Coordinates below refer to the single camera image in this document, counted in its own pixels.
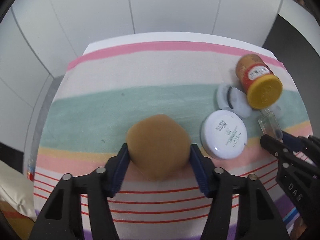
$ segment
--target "yellow lid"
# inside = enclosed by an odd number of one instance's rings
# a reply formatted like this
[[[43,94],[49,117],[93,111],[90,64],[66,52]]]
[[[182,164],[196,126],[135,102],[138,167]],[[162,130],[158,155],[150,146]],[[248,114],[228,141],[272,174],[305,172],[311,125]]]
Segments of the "yellow lid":
[[[264,75],[254,81],[247,91],[249,105],[255,109],[271,106],[280,97],[282,83],[273,74]]]

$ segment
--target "white round container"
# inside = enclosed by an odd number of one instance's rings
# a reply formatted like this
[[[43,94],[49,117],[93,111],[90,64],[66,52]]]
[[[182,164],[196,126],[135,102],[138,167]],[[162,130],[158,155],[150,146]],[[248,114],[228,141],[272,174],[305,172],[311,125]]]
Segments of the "white round container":
[[[213,112],[202,125],[202,145],[216,159],[236,158],[242,153],[247,139],[247,130],[240,117],[227,110]]]

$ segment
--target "tablecloth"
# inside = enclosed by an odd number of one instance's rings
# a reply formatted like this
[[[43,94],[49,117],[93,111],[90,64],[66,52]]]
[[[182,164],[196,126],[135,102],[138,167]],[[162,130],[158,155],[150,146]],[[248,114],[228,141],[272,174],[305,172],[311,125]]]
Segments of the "tablecloth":
[[[218,110],[218,85],[237,87],[235,66],[251,51],[189,41],[151,41],[85,54],[68,66],[43,130],[35,175],[35,208],[41,210],[61,176],[88,174],[116,155],[127,130],[154,114],[167,114],[201,146],[203,120]],[[260,54],[283,83],[280,127],[297,136],[312,134],[298,90],[283,66]],[[248,143],[233,160],[215,160],[231,174],[255,173],[274,200],[287,228],[299,215],[275,181],[277,161],[260,147],[259,111],[243,119]],[[298,157],[306,159],[302,153]],[[92,239],[85,196],[81,210],[86,239]],[[190,165],[163,182],[144,178],[130,163],[121,191],[109,199],[121,239],[199,239],[210,199],[199,191]],[[233,197],[228,239],[234,238],[238,196]]]

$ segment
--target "teal stripe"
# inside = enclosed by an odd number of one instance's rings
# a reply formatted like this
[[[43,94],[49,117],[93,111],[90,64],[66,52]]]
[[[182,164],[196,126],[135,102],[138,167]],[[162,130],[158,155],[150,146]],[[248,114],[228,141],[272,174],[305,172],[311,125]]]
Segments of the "teal stripe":
[[[218,85],[138,87],[105,91],[55,101],[49,111],[41,147],[79,152],[117,152],[125,142],[127,130],[154,114],[167,114],[200,143],[203,120],[218,110]],[[279,103],[285,115],[282,129],[308,120],[298,92],[284,91]],[[261,136],[259,111],[244,120],[249,137]]]

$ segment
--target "brown sponge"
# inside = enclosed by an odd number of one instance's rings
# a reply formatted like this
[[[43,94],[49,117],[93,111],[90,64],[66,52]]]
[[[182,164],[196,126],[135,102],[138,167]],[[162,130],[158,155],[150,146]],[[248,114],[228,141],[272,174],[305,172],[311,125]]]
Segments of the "brown sponge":
[[[126,141],[132,162],[151,180],[163,180],[189,160],[187,132],[164,114],[154,115],[133,125]]]

